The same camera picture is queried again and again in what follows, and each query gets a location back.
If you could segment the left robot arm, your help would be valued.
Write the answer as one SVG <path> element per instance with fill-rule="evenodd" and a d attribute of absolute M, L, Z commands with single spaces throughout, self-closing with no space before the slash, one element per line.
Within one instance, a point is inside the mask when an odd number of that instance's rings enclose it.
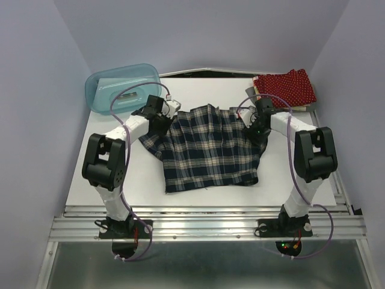
<path fill-rule="evenodd" d="M 122 189 L 131 144 L 148 132 L 165 135 L 180 108 L 178 101 L 150 95 L 145 106 L 133 111 L 126 121 L 119 121 L 120 126 L 106 134 L 94 133 L 88 139 L 82 177 L 105 205 L 105 219 L 96 221 L 100 238 L 128 238 L 139 229 Z"/>

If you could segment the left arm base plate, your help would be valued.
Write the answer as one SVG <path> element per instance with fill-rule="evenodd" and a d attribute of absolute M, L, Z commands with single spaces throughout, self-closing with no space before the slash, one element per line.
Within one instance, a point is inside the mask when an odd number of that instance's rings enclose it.
<path fill-rule="evenodd" d="M 136 219 L 116 221 L 105 218 L 103 220 L 95 220 L 94 224 L 99 228 L 99 238 L 102 240 L 150 239 L 148 229 Z"/>

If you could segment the navy plaid skirt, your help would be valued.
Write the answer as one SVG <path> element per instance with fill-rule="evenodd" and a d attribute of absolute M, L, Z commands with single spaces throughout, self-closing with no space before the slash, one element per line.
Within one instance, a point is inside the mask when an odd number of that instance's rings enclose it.
<path fill-rule="evenodd" d="M 211 104 L 180 111 L 165 136 L 140 137 L 144 148 L 161 161 L 165 192 L 179 193 L 216 186 L 252 186 L 267 143 L 252 143 L 236 108 Z"/>

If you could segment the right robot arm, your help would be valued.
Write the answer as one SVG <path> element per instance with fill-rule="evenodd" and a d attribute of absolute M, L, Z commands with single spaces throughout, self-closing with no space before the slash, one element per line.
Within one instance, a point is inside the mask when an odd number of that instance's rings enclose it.
<path fill-rule="evenodd" d="M 236 111 L 245 125 L 245 134 L 254 144 L 266 143 L 272 131 L 286 137 L 293 189 L 273 219 L 260 219 L 255 235 L 262 238 L 310 237 L 309 210 L 322 183 L 337 169 L 332 130 L 315 127 L 297 119 L 292 109 L 280 111 L 273 106 L 273 95 L 257 95 L 255 108 Z"/>

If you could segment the red polka dot skirt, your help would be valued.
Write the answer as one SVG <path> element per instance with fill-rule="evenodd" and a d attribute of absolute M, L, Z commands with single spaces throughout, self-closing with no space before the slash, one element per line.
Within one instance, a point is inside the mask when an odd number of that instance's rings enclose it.
<path fill-rule="evenodd" d="M 284 74 L 264 74 L 253 78 L 256 94 L 278 96 L 292 108 L 304 107 L 317 101 L 305 69 L 292 69 Z"/>

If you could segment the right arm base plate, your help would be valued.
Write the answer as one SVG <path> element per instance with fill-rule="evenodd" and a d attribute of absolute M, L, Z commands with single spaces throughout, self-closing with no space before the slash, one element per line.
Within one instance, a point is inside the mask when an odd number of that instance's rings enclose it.
<path fill-rule="evenodd" d="M 309 219 L 294 218 L 287 222 L 279 219 L 259 219 L 254 235 L 261 238 L 312 237 Z"/>

